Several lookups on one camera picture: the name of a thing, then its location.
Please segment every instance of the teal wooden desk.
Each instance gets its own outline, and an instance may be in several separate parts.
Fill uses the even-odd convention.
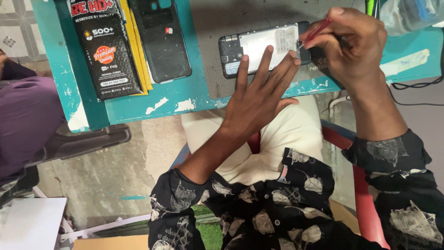
[[[32,0],[63,110],[71,131],[88,131],[112,124],[224,107],[229,97],[211,100],[205,82],[198,41],[188,0],[176,0],[193,73],[153,85],[148,96],[98,101],[65,0]],[[388,81],[441,75],[443,33],[426,28],[403,37],[389,37],[382,67]],[[340,90],[329,77],[292,83],[284,97]]]

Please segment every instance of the white pants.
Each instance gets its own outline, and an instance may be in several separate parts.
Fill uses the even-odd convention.
[[[229,183],[251,185],[276,180],[282,172],[285,148],[292,148],[322,161],[322,133],[314,96],[297,97],[299,105],[289,105],[261,129],[261,151],[252,154],[245,143],[217,169]],[[182,115],[182,125],[191,153],[200,148],[225,117],[225,109],[212,109]]]

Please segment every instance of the black patterned shirt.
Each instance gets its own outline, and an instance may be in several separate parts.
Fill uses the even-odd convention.
[[[408,130],[385,141],[356,138],[342,151],[366,170],[391,249],[441,249],[444,196],[422,140]],[[201,200],[220,218],[222,249],[382,249],[334,220],[329,197],[334,173],[326,164],[286,148],[277,180],[229,184],[214,172],[198,185],[178,169],[160,176],[151,194],[151,250],[205,249],[192,205]]]

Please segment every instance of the black product box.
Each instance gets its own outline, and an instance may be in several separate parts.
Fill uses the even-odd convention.
[[[143,93],[115,0],[70,0],[70,4],[97,98]]]

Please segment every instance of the fingernail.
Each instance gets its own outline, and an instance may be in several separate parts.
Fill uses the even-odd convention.
[[[340,7],[333,7],[332,8],[332,14],[335,14],[335,15],[342,15],[342,13],[344,13],[344,11],[345,10]]]
[[[296,52],[294,50],[290,50],[288,53],[292,58],[296,58]]]

